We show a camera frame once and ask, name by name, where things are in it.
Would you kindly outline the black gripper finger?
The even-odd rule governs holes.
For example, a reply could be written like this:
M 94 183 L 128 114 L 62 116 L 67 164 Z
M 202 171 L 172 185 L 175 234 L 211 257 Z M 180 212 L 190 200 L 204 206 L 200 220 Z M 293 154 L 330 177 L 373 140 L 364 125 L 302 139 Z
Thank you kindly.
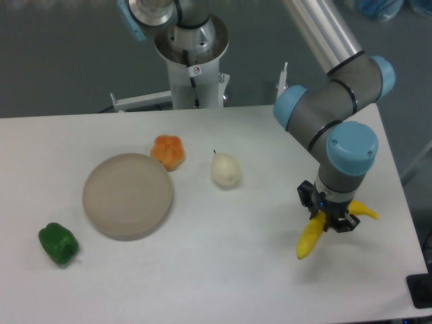
M 352 214 L 345 214 L 344 217 L 335 218 L 332 221 L 332 228 L 337 233 L 352 232 L 360 223 L 360 219 Z
M 305 180 L 299 185 L 299 187 L 297 187 L 297 192 L 302 206 L 308 209 L 310 213 L 310 218 L 314 218 L 315 217 L 315 204 L 313 202 L 314 186 L 308 180 Z

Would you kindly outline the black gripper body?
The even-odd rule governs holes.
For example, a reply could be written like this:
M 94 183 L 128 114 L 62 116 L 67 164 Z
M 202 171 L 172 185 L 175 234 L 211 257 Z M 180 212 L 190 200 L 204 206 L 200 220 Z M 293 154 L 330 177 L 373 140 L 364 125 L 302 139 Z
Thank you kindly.
M 354 217 L 349 212 L 353 198 L 331 197 L 330 193 L 313 189 L 312 219 L 323 215 L 324 224 L 353 224 Z

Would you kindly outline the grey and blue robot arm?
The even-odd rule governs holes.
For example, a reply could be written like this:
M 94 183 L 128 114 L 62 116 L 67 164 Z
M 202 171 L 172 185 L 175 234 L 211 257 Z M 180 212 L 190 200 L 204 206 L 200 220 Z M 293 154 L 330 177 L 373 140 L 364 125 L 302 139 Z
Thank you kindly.
M 119 1 L 117 6 L 132 33 L 153 37 L 173 68 L 174 108 L 222 106 L 219 73 L 208 66 L 225 53 L 229 36 L 208 1 Z M 394 87 L 394 69 L 384 58 L 365 54 L 332 1 L 286 1 L 285 7 L 329 80 L 312 91 L 280 85 L 273 114 L 319 162 L 316 180 L 298 187 L 310 219 L 323 213 L 325 229 L 351 232 L 360 222 L 354 195 L 375 161 L 378 139 L 350 118 Z

